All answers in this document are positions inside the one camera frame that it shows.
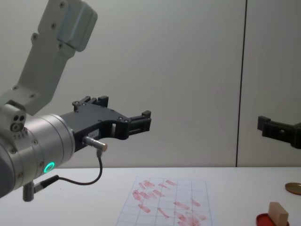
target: bolt hole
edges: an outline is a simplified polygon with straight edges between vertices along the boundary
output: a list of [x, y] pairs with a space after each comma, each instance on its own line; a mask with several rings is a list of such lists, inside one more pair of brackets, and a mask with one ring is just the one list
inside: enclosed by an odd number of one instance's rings
[[52, 23], [51, 24], [51, 29], [55, 29], [55, 27], [56, 27], [56, 23]]

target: white table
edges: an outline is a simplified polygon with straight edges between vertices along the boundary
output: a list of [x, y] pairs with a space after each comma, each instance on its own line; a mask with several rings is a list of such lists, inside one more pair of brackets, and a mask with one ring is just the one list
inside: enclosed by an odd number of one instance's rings
[[[98, 169], [55, 169], [77, 181], [93, 180]], [[22, 189], [0, 199], [1, 226], [115, 226], [136, 176], [210, 181], [219, 226], [254, 226], [256, 216], [279, 202], [291, 226], [301, 225], [301, 196], [288, 193], [287, 182], [301, 182], [301, 168], [127, 168], [104, 169], [99, 182], [77, 186], [58, 181], [22, 200]]]

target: grid paper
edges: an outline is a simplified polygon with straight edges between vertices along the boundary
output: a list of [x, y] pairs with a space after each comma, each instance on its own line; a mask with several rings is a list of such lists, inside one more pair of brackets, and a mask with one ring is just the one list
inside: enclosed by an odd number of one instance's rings
[[207, 183], [137, 177], [116, 226], [215, 226]]

